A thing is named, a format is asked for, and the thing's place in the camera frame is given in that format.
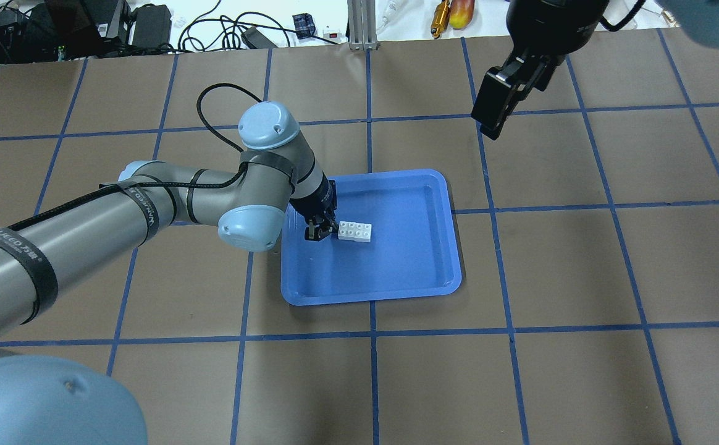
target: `metal post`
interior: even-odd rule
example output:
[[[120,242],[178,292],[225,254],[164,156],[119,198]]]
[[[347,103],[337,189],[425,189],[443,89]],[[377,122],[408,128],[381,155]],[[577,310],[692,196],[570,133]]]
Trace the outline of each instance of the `metal post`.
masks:
[[[348,47],[352,50],[379,48],[376,39],[376,0],[348,0]]]

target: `black end effector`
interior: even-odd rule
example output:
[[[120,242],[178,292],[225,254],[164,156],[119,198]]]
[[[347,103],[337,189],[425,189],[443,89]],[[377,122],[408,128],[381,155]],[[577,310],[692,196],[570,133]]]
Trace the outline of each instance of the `black end effector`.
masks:
[[[510,0],[507,28],[514,48],[486,72],[472,118],[491,139],[533,87],[545,91],[565,55],[591,38],[609,0]]]
[[[337,191],[334,180],[328,180],[324,176],[315,192],[307,197],[291,200],[291,205],[308,223],[305,228],[306,240],[322,240],[337,233]]]

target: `blue tray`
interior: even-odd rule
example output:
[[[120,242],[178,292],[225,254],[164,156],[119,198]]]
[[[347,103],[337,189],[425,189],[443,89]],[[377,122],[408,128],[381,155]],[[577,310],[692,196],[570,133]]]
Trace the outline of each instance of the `blue tray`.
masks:
[[[431,169],[334,177],[337,220],[373,224],[371,242],[304,239],[283,228],[283,297],[295,306],[447,295],[461,284],[445,177]]]

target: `white building block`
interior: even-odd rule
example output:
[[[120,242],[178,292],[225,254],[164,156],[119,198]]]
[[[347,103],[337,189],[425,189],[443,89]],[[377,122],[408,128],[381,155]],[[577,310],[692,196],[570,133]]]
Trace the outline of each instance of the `white building block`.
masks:
[[[372,224],[364,222],[340,221],[337,238],[340,240],[355,240],[356,242],[371,242]]]

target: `blue joint cap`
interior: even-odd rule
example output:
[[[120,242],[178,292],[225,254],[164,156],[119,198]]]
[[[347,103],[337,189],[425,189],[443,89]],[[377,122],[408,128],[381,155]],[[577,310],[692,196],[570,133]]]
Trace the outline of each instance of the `blue joint cap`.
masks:
[[[263,252],[277,243],[284,221],[285,212],[275,206],[239,206],[219,218],[217,234],[227,244]]]
[[[261,102],[249,107],[238,120],[238,135],[247,148],[271,150],[300,134],[298,123],[280,102]]]
[[[127,180],[128,178],[131,178],[136,174],[137,170],[143,168],[144,166],[147,166],[148,164],[153,163],[164,163],[164,161],[134,161],[133,163],[129,163],[125,169],[123,169],[122,172],[120,172],[120,175],[117,177],[117,180]]]

